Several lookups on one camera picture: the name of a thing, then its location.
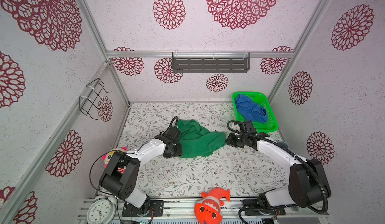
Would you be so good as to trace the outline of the bright green plastic basket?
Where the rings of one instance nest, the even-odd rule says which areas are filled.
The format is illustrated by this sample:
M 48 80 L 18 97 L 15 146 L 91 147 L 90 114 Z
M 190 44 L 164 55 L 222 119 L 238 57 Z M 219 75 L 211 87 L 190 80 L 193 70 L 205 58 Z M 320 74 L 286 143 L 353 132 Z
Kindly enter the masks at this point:
M 267 112 L 268 121 L 266 123 L 261 123 L 258 121 L 253 122 L 254 128 L 258 132 L 272 133 L 278 130 L 279 125 L 275 117 L 275 114 L 270 106 L 268 98 L 264 94 L 259 92 L 234 92 L 232 94 L 234 112 L 235 112 L 235 117 L 237 121 L 241 121 L 241 122 L 246 121 L 246 118 L 238 111 L 238 108 L 236 107 L 235 99 L 240 94 L 249 97 L 254 103 L 258 103 L 260 107 L 264 107 Z

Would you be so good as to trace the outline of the dark grey wall shelf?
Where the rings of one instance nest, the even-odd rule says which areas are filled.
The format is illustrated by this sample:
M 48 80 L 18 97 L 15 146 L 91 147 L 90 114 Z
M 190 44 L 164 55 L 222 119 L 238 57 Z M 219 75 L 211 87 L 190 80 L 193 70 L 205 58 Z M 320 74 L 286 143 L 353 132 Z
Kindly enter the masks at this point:
M 180 57 L 173 52 L 171 66 L 174 73 L 179 74 L 243 74 L 250 69 L 248 53 L 244 57 Z

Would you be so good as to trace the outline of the green tank top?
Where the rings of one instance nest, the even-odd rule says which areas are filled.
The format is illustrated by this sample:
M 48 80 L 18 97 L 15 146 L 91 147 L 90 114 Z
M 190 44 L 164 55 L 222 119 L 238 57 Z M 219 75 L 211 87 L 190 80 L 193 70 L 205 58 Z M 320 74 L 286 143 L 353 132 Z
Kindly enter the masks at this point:
M 211 132 L 195 120 L 179 120 L 177 127 L 182 134 L 181 158 L 207 157 L 226 145 L 226 133 Z

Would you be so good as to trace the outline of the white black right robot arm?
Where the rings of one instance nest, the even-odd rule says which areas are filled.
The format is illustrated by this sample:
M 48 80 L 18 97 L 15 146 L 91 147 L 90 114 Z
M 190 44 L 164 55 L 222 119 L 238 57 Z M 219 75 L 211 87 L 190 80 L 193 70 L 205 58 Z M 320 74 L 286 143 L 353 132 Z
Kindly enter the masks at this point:
M 260 195 L 263 208 L 298 206 L 310 208 L 322 202 L 321 214 L 327 212 L 331 190 L 323 168 L 317 159 L 305 159 L 268 137 L 231 133 L 226 144 L 235 148 L 251 147 L 277 162 L 289 174 L 287 187 L 273 189 Z

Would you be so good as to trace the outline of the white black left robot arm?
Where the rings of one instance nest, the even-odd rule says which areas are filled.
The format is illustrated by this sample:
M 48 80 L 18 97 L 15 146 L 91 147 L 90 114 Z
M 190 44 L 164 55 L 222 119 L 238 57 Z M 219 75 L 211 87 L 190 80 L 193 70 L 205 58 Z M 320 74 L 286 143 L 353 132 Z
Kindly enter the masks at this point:
M 116 151 L 99 179 L 100 187 L 122 200 L 138 215 L 150 209 L 150 197 L 136 187 L 139 169 L 157 156 L 182 155 L 181 134 L 161 134 L 131 153 Z

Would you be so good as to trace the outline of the white alarm clock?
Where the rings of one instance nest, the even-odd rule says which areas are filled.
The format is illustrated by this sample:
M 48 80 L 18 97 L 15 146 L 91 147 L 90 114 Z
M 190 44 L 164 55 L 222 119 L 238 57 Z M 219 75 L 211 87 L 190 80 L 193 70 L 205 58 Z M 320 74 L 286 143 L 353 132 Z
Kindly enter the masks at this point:
M 98 196 L 87 211 L 87 224 L 109 224 L 116 214 L 117 199 L 114 196 Z

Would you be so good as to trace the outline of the pink striped plush toy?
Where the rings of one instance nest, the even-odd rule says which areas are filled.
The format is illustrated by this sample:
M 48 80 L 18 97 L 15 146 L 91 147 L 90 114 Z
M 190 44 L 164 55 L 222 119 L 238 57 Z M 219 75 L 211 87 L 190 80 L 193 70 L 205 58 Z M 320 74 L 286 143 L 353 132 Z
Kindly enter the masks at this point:
M 116 151 L 121 151 L 121 152 L 127 152 L 128 151 L 128 148 L 127 147 L 122 147 L 122 148 L 114 148 L 112 150 L 110 150 L 107 154 L 105 154 L 104 156 L 102 156 L 102 160 L 104 161 L 104 168 L 107 168 L 113 154 L 116 152 Z M 118 162 L 118 171 L 120 173 L 124 173 L 125 172 L 125 169 L 126 167 L 124 166 L 124 161 L 123 160 L 120 160 Z

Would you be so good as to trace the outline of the teal green cup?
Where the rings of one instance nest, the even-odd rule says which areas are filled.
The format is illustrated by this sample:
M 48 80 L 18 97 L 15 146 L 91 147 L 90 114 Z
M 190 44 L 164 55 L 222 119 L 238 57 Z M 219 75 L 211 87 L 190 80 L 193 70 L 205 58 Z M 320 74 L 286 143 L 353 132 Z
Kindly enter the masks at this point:
M 285 149 L 289 149 L 289 148 L 288 148 L 288 145 L 287 145 L 285 142 L 283 142 L 283 141 L 278 141 L 277 144 L 278 144 L 279 146 L 285 148 Z

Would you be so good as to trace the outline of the blue tank top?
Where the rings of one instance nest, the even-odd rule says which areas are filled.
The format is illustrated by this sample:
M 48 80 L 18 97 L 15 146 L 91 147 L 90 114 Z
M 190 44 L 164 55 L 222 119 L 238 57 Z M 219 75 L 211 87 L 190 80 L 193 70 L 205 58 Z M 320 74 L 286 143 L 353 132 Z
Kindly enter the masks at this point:
M 235 99 L 237 111 L 246 119 L 246 121 L 267 123 L 267 110 L 258 103 L 252 101 L 248 96 L 239 94 Z

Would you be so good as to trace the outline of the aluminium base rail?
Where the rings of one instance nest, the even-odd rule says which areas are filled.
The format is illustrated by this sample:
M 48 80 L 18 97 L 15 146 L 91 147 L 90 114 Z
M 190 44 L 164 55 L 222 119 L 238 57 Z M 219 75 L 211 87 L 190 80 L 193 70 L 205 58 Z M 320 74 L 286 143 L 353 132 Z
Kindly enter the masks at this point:
M 238 211 L 243 207 L 243 200 L 247 198 L 232 197 L 230 202 L 225 201 L 222 207 L 224 224 L 241 224 Z M 153 224 L 196 224 L 198 221 L 194 214 L 194 205 L 199 198 L 155 198 L 154 202 L 162 202 L 157 206 L 156 213 L 162 213 L 160 217 L 154 217 Z M 117 214 L 111 220 L 112 224 L 130 224 L 132 220 L 145 224 L 150 220 L 148 217 L 123 217 L 124 203 L 118 202 Z M 318 215 L 309 209 L 286 208 L 285 214 L 271 214 L 248 216 L 242 214 L 242 218 L 249 224 L 332 224 L 329 215 Z

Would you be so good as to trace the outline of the red fish plush toy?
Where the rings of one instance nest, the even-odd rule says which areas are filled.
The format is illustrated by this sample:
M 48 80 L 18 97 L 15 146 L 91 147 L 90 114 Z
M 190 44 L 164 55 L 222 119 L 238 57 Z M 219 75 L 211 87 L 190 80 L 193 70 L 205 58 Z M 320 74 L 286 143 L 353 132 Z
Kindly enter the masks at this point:
M 199 224 L 220 224 L 223 220 L 221 207 L 224 206 L 222 198 L 226 198 L 229 202 L 230 190 L 222 188 L 214 188 L 208 193 L 201 193 L 202 200 L 195 204 L 195 217 Z

